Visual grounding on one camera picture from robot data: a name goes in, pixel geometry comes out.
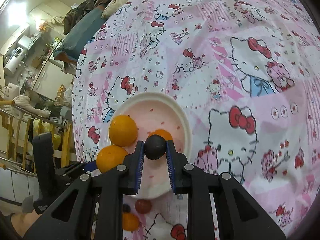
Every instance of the orange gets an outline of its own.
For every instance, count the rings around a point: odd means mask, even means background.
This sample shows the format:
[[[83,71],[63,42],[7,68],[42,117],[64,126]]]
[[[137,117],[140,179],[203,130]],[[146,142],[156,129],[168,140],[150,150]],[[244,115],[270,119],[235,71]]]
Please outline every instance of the orange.
[[[132,213],[122,213],[122,229],[126,231],[135,231],[139,229],[139,218]]]
[[[118,115],[112,119],[109,127],[109,138],[115,145],[125,147],[134,143],[138,136],[137,125],[131,117]]]
[[[122,164],[127,151],[119,146],[110,145],[100,150],[97,156],[97,167],[101,173]]]
[[[166,141],[173,140],[171,134],[163,129],[155,130],[154,132],[150,133],[148,137],[154,134],[160,135]]]

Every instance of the floor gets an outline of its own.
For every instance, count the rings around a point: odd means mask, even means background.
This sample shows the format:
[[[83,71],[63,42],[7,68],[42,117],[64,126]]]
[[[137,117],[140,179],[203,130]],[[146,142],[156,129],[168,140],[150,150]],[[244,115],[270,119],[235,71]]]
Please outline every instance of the floor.
[[[10,215],[11,213],[22,213],[20,206],[9,204],[0,200],[0,210],[4,216]]]

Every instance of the cabinet door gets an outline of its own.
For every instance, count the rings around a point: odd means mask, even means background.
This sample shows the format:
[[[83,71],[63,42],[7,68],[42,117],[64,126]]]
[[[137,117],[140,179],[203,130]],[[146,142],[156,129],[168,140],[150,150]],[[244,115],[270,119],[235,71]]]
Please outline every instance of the cabinet door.
[[[55,100],[59,87],[64,85],[68,88],[72,79],[73,75],[63,73],[61,68],[47,62],[40,71],[33,90],[40,95]]]

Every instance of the black ball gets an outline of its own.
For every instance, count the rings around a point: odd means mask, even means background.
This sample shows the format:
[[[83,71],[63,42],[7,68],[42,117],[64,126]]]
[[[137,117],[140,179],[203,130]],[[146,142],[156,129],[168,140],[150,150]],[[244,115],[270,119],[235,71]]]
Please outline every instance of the black ball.
[[[151,135],[144,143],[144,154],[150,160],[160,159],[167,151],[167,143],[160,135]]]
[[[130,213],[131,212],[130,206],[127,204],[122,204],[122,212],[123,213]]]

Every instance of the hello kitty tablecloth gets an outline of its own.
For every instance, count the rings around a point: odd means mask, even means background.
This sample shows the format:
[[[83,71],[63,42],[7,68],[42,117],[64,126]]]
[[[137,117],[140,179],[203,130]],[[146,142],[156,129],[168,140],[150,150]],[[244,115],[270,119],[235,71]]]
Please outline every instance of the hello kitty tablecloth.
[[[299,0],[129,0],[77,64],[77,158],[96,158],[128,98],[166,93],[189,118],[192,162],[230,172],[288,236],[320,185],[319,40]],[[165,194],[147,215],[134,202],[124,198],[140,228],[124,239],[185,238],[185,196]]]

